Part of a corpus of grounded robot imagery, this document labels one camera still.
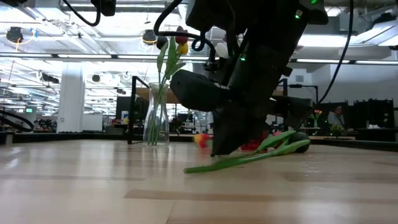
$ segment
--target black frame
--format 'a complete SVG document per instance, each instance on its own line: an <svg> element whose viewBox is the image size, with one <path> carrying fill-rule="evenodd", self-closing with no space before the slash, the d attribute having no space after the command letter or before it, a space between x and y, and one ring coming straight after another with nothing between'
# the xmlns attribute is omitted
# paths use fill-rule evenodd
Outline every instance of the black frame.
<svg viewBox="0 0 398 224"><path fill-rule="evenodd" d="M142 81L137 76L131 77L131 101L130 101L130 110L129 110L129 132L127 133L127 143L132 144L134 139L134 110L136 104L136 93L137 93L137 81L143 84L146 88L149 88L149 85Z"/></svg>

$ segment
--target person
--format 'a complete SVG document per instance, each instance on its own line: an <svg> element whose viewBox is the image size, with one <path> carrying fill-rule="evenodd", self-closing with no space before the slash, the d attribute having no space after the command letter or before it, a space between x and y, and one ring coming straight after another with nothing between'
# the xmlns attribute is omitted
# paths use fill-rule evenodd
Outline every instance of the person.
<svg viewBox="0 0 398 224"><path fill-rule="evenodd" d="M329 112L328 123L330 125L344 126L343 107L337 106L333 111Z"/></svg>

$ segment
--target yellow tulip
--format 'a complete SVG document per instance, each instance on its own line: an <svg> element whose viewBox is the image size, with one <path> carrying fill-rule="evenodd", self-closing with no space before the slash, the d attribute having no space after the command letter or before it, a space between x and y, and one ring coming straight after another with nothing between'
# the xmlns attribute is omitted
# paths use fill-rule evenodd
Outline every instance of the yellow tulip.
<svg viewBox="0 0 398 224"><path fill-rule="evenodd" d="M178 45L177 53L186 55L188 53L188 43Z"/></svg>

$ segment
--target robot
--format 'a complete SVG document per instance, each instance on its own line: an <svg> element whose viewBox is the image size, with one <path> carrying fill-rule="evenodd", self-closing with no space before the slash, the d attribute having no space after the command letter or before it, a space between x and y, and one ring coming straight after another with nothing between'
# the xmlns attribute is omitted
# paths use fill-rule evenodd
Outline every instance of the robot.
<svg viewBox="0 0 398 224"><path fill-rule="evenodd" d="M270 98L281 76L292 72L287 64L307 24L328 23L323 0L258 0L250 4L238 0L191 0L186 23L199 30L200 35L159 32L164 18L181 2L170 3L156 21L154 32L195 38L193 50L201 50L205 44L210 47L204 66L216 80L179 70L170 88L184 107L213 113L212 156L231 154L261 134L268 114L283 116L287 126L299 125L309 106L296 98ZM205 33L213 26L226 31L229 59L222 66L215 60L214 46L205 39ZM236 41L239 34L244 34L240 46Z"/></svg>

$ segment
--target glass vase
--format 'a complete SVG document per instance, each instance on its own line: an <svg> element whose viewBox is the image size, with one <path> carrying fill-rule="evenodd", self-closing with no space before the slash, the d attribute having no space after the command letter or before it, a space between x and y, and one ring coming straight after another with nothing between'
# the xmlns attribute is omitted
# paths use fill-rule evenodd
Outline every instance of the glass vase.
<svg viewBox="0 0 398 224"><path fill-rule="evenodd" d="M148 146L169 143L169 117L166 109L168 88L168 84L149 84L149 107L144 127L144 144Z"/></svg>

